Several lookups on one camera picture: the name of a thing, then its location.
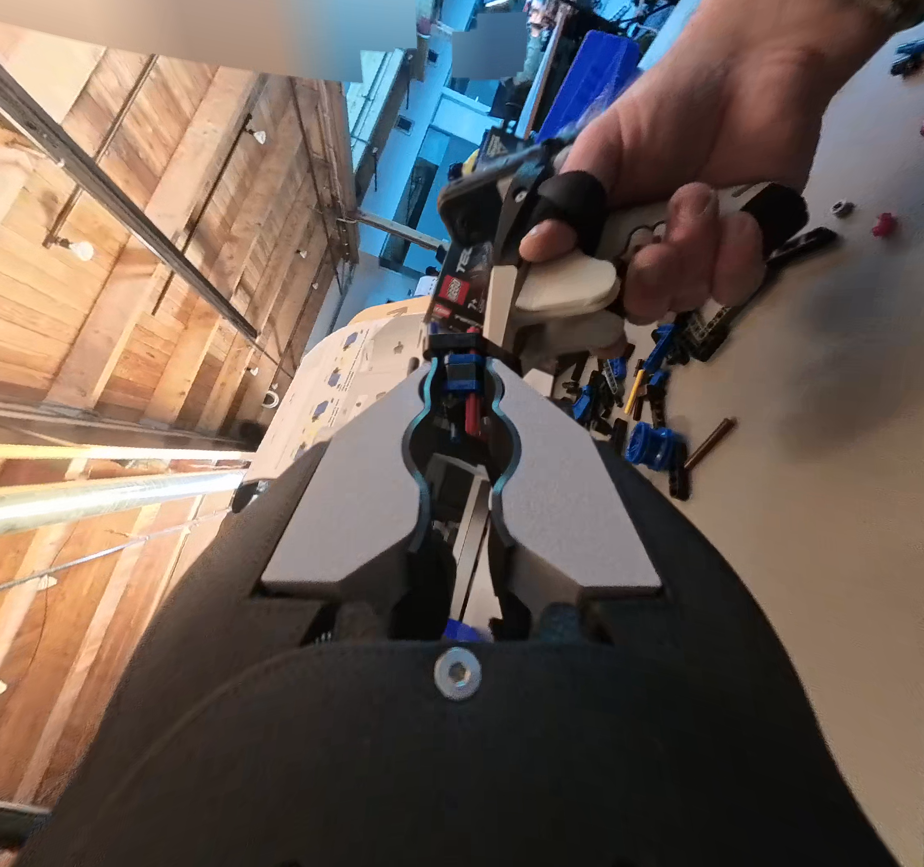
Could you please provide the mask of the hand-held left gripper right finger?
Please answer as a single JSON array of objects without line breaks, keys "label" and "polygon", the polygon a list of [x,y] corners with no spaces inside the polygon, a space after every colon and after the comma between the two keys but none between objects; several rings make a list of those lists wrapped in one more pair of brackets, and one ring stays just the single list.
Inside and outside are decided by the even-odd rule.
[{"label": "hand-held left gripper right finger", "polygon": [[529,635],[552,607],[655,598],[663,582],[589,433],[510,367],[484,367],[492,635]]}]

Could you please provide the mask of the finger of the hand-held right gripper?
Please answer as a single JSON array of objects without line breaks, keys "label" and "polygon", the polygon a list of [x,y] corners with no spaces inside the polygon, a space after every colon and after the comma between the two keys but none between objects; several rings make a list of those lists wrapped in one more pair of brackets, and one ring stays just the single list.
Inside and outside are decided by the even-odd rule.
[{"label": "finger of the hand-held right gripper", "polygon": [[520,268],[515,263],[495,265],[491,270],[481,333],[486,342],[500,349],[508,347],[507,335],[520,286],[519,273]]}]

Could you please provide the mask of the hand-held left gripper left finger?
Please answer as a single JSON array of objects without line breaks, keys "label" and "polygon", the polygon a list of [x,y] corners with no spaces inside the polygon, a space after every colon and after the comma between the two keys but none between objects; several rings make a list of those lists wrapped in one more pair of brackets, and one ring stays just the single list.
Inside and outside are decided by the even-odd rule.
[{"label": "hand-held left gripper left finger", "polygon": [[365,603],[386,621],[431,625],[429,494],[409,449],[427,376],[420,366],[321,448],[261,573],[267,594]]}]

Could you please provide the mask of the toy brick motor assembly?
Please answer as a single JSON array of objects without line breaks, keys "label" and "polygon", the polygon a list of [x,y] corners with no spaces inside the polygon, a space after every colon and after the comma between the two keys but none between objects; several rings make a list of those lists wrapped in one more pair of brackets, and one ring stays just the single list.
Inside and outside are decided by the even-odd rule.
[{"label": "toy brick motor assembly", "polygon": [[428,330],[423,346],[428,365],[421,384],[423,411],[413,447],[423,468],[429,468],[433,457],[452,457],[483,469],[491,491],[499,492],[510,446],[494,410],[501,387],[491,373],[491,352],[478,329]]}]

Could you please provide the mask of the grey desk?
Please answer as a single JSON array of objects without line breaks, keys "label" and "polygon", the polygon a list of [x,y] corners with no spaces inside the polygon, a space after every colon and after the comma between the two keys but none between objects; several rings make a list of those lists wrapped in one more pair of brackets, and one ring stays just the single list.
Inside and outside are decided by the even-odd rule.
[{"label": "grey desk", "polygon": [[[921,38],[895,35],[826,113],[805,196],[838,246],[785,271],[667,399],[692,447],[737,418],[679,507],[761,604],[903,865],[922,865],[923,85],[890,66]],[[877,239],[883,212],[898,227]]]}]

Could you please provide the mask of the person's right hand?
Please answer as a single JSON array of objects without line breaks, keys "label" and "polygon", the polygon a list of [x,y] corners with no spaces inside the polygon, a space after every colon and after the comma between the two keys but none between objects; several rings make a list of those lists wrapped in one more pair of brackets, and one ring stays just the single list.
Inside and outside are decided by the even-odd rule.
[{"label": "person's right hand", "polygon": [[717,191],[802,191],[829,103],[894,30],[854,0],[701,0],[664,56],[584,128],[561,172],[592,175],[617,209],[667,202],[664,237],[623,283],[630,323],[734,306],[759,286],[759,228],[722,214]]}]

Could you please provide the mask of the toy set box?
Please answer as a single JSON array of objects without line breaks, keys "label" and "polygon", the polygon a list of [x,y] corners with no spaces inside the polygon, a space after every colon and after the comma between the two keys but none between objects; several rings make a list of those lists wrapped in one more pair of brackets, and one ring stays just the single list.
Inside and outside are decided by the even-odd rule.
[{"label": "toy set box", "polygon": [[431,332],[468,333],[482,331],[493,266],[491,239],[470,247],[453,242],[445,257],[424,323],[434,324]]}]

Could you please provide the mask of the blue toy wheel hub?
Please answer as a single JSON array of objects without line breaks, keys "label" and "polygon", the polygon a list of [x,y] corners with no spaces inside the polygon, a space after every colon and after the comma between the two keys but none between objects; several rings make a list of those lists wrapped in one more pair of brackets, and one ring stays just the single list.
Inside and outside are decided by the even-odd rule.
[{"label": "blue toy wheel hub", "polygon": [[637,422],[632,428],[625,452],[626,460],[654,471],[684,468],[687,462],[687,441],[666,426]]}]

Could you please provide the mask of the pile of black toy beams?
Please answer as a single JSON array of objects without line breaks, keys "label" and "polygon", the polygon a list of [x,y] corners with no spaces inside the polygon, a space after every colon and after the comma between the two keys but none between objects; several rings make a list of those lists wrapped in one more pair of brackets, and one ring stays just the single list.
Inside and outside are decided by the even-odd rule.
[{"label": "pile of black toy beams", "polygon": [[[629,345],[621,357],[597,360],[596,368],[585,383],[580,381],[578,370],[575,370],[574,376],[563,383],[564,393],[556,400],[556,405],[578,425],[605,439],[617,455],[627,461],[627,443],[637,422],[672,429],[667,422],[666,394],[671,377],[669,368],[676,361],[679,351],[678,333],[679,329],[674,324],[656,327],[653,350],[646,358],[635,362],[636,370],[632,376],[629,376],[629,366],[634,354],[633,345]],[[634,377],[642,366],[648,371],[648,383],[636,402],[637,411],[629,417],[624,413],[624,407]],[[669,471],[646,469],[667,476],[668,492],[672,498],[681,502],[689,499],[690,471],[684,468]]]}]

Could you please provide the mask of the instruction booklet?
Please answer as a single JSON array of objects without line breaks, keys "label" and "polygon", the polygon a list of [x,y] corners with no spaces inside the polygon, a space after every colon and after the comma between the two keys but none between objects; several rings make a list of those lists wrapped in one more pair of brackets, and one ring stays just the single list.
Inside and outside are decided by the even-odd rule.
[{"label": "instruction booklet", "polygon": [[249,476],[274,479],[316,442],[328,440],[403,382],[419,362],[422,313],[350,324],[306,353],[250,466]]}]

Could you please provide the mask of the brown toy axle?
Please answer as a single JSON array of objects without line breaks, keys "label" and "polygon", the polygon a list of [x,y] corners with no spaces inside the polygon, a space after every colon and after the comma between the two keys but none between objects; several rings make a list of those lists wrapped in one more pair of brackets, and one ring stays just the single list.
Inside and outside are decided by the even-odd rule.
[{"label": "brown toy axle", "polygon": [[688,455],[684,469],[692,471],[696,468],[729,434],[733,433],[737,424],[737,418],[722,419],[711,433]]}]

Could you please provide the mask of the small blue storage bin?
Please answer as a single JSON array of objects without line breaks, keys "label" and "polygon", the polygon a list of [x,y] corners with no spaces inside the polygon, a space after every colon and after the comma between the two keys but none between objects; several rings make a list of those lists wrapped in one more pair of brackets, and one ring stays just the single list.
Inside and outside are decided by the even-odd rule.
[{"label": "small blue storage bin", "polygon": [[564,139],[601,114],[640,74],[637,41],[600,30],[584,37],[536,141]]}]

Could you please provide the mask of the silver ceiling pipe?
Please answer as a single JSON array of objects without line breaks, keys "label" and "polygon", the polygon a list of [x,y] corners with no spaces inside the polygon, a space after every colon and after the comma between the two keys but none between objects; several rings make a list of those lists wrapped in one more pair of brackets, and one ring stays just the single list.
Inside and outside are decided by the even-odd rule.
[{"label": "silver ceiling pipe", "polygon": [[231,492],[237,489],[244,476],[242,469],[222,468],[3,487],[1,533],[20,533],[162,502]]}]

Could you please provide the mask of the long black toy beam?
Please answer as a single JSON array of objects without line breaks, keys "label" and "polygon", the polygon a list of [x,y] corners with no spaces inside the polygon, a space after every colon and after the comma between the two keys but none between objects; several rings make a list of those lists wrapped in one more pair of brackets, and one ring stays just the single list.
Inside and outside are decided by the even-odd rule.
[{"label": "long black toy beam", "polygon": [[709,320],[703,315],[690,316],[681,335],[689,358],[698,362],[709,361],[730,337],[736,322],[779,282],[785,271],[835,249],[840,237],[831,228],[820,226],[788,239],[771,253],[762,282],[746,301],[736,306],[721,307]]}]

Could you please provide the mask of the black ceiling rail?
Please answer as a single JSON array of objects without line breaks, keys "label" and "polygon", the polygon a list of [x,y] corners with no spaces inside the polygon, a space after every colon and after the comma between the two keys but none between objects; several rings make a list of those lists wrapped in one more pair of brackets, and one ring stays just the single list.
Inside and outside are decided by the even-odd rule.
[{"label": "black ceiling rail", "polygon": [[172,241],[52,120],[35,99],[3,68],[1,112],[22,136],[56,162],[66,174],[109,213],[173,274],[229,322],[248,343],[257,331],[233,304],[174,246]]}]

